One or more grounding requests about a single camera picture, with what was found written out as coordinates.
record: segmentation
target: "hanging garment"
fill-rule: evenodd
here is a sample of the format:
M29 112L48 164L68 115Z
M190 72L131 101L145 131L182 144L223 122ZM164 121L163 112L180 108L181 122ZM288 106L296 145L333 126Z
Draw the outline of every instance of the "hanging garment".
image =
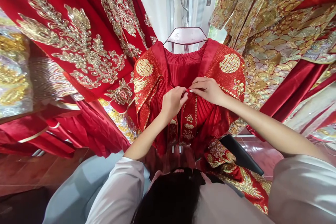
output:
M298 60L335 61L334 0L219 0L211 23L246 62L244 102L260 109ZM231 125L238 134L246 123Z
M188 54L172 54L157 41L134 68L135 106L138 124L143 131L159 114L166 92L176 86L190 87L196 77L217 81L223 92L242 101L245 91L244 60L233 49L208 39L202 48ZM156 138L159 155L167 144L191 144L196 156L201 156L211 136L221 137L237 116L188 94L180 113Z
M0 9L0 119L33 110L29 39Z
M135 60L155 34L140 0L0 0L0 7L62 69L87 102L132 102Z
M320 126L333 123L336 111L335 92L336 82L333 82L302 101L284 124L307 137Z

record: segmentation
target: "red robe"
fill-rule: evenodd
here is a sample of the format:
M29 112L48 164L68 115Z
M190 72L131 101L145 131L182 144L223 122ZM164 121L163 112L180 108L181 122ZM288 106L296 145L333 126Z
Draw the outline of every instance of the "red robe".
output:
M135 60L156 39L141 0L0 0L0 7L87 102L101 97L126 111Z
M244 60L233 49L212 39L196 52L173 54L157 41L137 60L134 67L135 106L143 131L159 114L163 95L175 86L190 87L196 77L214 78L223 92L243 101ZM156 138L159 155L167 146L191 144L200 157L214 138L224 135L238 117L189 93L180 113Z

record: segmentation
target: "gold trim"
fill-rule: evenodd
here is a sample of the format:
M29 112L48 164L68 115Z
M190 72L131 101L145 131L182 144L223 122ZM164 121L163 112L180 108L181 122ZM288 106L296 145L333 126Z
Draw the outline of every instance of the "gold trim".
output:
M80 110L78 105L72 104L72 103L63 103L63 102L60 102L60 101L58 102L58 101L54 101L54 100L51 100L49 103L51 105L54 105L54 106L59 107L61 109Z
M42 135L44 132L47 131L47 129L49 128L49 126L47 126L45 129L43 129L42 131L40 131L39 133L36 133L35 135L31 136L31 137L28 137L28 138L25 138L25 139L22 139L18 142L20 143L24 143L24 142L28 142L30 140L33 140L34 138L38 137L39 135Z
M323 61L316 61L316 60L313 60L313 59L309 59L309 58L306 58L306 57L302 57L301 60L309 61L311 63L316 63L316 64L320 64L320 65L330 65L330 64L332 64L336 61L336 59L335 59L335 60L330 61L330 62L323 62Z
M60 125L60 122L58 122L55 127L49 127L49 128L58 128L59 125Z

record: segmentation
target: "person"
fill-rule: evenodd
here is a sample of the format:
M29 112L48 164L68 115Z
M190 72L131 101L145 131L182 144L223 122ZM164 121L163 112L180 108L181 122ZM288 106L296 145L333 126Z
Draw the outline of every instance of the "person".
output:
M214 79L196 78L190 92L236 113L285 157L274 169L269 214L195 169L155 175L142 198L144 166L139 160L188 99L186 88L175 87L164 95L160 114L111 171L86 223L336 223L336 168L315 145L226 95Z

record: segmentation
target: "traditional chinese wedding garment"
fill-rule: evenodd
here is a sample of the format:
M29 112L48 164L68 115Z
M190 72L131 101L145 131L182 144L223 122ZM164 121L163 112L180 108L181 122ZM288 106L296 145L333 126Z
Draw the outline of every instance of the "traditional chinese wedding garment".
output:
M135 60L156 39L141 0L0 0L0 7L87 102L103 98L127 110Z
M336 59L335 15L335 0L218 0L211 24L246 62L245 103L283 121Z
M223 92L243 101L244 60L236 51L208 39L196 52L173 54L157 41L134 68L135 106L140 129L143 131L159 114L166 92L176 86L188 88L196 77L204 76L214 78ZM180 113L157 136L153 145L163 155L167 145L191 144L195 155L200 156L237 118L229 110L189 93Z

